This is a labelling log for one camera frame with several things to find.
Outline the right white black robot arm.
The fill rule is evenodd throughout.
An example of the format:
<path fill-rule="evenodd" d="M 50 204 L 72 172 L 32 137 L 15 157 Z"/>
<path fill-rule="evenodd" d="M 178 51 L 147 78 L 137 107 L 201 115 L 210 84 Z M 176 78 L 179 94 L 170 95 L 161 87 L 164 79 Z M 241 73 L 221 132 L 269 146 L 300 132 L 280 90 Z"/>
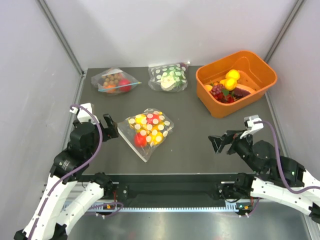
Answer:
<path fill-rule="evenodd" d="M 314 222 L 320 222 L 320 191 L 318 188 L 298 193 L 306 187 L 320 186 L 306 168 L 289 157 L 280 156 L 278 167 L 276 150 L 272 144 L 260 140 L 253 142 L 253 135 L 242 137 L 242 131 L 228 130 L 223 135 L 210 135 L 214 152 L 220 154 L 229 145 L 228 155 L 237 154 L 254 172 L 238 173 L 233 184 L 218 189 L 228 198 L 267 199 L 291 207 Z"/>

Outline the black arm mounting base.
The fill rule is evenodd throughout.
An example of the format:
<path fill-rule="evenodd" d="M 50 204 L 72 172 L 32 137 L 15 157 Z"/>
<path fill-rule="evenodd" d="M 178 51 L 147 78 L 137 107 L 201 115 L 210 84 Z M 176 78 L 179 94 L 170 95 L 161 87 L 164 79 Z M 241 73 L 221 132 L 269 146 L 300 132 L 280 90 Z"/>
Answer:
<path fill-rule="evenodd" d="M 102 200 L 126 207 L 211 206 L 217 201 L 250 199 L 237 190 L 234 174 L 108 174 Z"/>

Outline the polka dot bag with vegetables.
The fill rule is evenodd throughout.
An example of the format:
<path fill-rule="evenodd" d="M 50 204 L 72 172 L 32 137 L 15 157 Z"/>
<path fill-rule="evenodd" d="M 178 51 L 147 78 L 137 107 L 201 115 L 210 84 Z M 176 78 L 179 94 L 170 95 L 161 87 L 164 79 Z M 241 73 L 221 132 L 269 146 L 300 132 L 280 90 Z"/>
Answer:
<path fill-rule="evenodd" d="M 154 65 L 148 68 L 149 87 L 154 91 L 181 92 L 188 86 L 187 71 L 190 62 Z"/>

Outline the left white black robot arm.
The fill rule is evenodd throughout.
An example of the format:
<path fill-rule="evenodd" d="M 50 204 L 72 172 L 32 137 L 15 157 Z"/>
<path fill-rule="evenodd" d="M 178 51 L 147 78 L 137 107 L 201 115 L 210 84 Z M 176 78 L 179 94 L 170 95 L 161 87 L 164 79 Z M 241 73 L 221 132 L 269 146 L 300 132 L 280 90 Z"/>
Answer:
<path fill-rule="evenodd" d="M 92 120 L 73 122 L 74 129 L 66 149 L 53 160 L 47 185 L 28 225 L 18 230 L 15 240 L 66 240 L 78 220 L 101 198 L 114 196 L 112 180 L 103 172 L 93 175 L 75 200 L 65 207 L 66 200 L 88 168 L 103 142 L 119 136 L 117 123 L 109 114 L 103 118 L 107 127 Z"/>

